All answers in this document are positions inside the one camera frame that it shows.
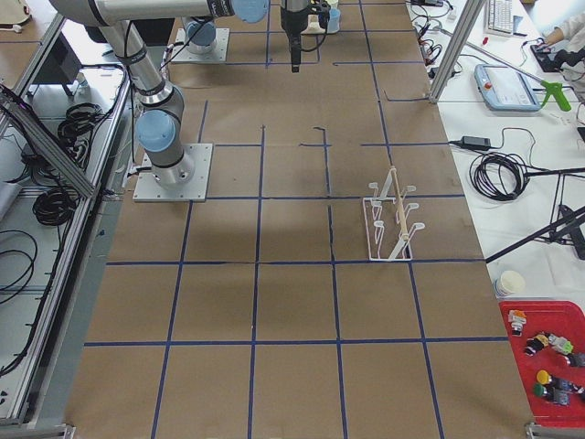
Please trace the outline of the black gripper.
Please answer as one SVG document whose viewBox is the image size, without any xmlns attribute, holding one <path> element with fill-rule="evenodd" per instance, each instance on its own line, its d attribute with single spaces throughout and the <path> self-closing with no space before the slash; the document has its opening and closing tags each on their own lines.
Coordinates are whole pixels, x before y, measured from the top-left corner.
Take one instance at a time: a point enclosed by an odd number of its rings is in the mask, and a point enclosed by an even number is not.
<svg viewBox="0 0 585 439">
<path fill-rule="evenodd" d="M 302 36 L 309 27 L 309 16 L 316 16 L 317 26 L 326 31 L 330 5 L 326 1 L 281 1 L 281 27 L 289 37 L 292 73 L 298 73 L 302 63 Z"/>
</svg>

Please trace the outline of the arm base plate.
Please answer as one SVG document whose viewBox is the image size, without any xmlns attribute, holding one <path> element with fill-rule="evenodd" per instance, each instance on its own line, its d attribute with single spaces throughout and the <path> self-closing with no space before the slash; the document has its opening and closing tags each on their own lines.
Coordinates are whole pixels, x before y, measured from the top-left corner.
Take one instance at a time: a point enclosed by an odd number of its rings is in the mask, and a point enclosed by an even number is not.
<svg viewBox="0 0 585 439">
<path fill-rule="evenodd" d="M 168 168 L 154 166 L 145 153 L 133 192 L 136 202 L 205 202 L 213 144 L 184 144 L 180 163 Z"/>
<path fill-rule="evenodd" d="M 177 30 L 175 44 L 171 54 L 174 63 L 222 64 L 227 61 L 229 29 L 217 28 L 216 37 L 209 46 L 200 46 L 191 42 L 185 46 L 186 31 Z"/>
</svg>

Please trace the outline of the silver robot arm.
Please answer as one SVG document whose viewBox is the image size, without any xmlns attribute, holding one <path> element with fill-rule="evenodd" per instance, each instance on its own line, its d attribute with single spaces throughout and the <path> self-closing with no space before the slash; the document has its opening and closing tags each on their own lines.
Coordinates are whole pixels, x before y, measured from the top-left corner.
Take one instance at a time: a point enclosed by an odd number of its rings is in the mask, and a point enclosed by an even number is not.
<svg viewBox="0 0 585 439">
<path fill-rule="evenodd" d="M 207 54 L 216 40 L 216 27 L 209 17 L 183 17 L 186 49 L 197 55 Z"/>
<path fill-rule="evenodd" d="M 179 139 L 185 108 L 180 89 L 164 77 L 154 64 L 140 33 L 137 20 L 181 18 L 196 32 L 224 16 L 245 23 L 261 21 L 268 1 L 53 1 L 67 19 L 97 27 L 112 47 L 115 57 L 128 69 L 144 107 L 135 132 L 150 159 L 154 180 L 164 188 L 179 188 L 193 178 L 195 161 Z"/>
</svg>

